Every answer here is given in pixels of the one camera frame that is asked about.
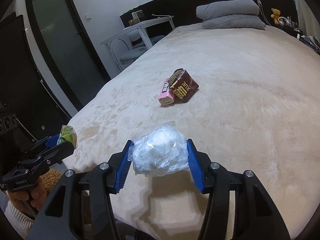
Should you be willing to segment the left cream knit sleeve forearm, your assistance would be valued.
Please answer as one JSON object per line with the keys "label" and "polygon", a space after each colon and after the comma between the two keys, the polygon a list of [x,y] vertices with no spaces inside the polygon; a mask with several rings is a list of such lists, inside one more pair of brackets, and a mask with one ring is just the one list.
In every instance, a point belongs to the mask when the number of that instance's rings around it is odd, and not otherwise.
{"label": "left cream knit sleeve forearm", "polygon": [[8,201],[4,214],[16,232],[23,239],[27,239],[34,221],[21,211],[17,210],[12,205],[11,201]]}

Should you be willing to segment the left hand bare skin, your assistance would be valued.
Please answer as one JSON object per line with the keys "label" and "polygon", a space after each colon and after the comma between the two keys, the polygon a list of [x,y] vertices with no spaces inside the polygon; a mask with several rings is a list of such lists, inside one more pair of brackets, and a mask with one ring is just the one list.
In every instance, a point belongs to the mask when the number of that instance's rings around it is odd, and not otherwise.
{"label": "left hand bare skin", "polygon": [[17,192],[6,192],[12,205],[22,213],[31,215],[28,208],[25,206],[24,202],[29,200],[31,197],[30,206],[36,208],[38,211],[43,206],[47,199],[47,190],[44,187],[42,176],[37,180],[37,187],[31,189],[30,191],[17,191]]}

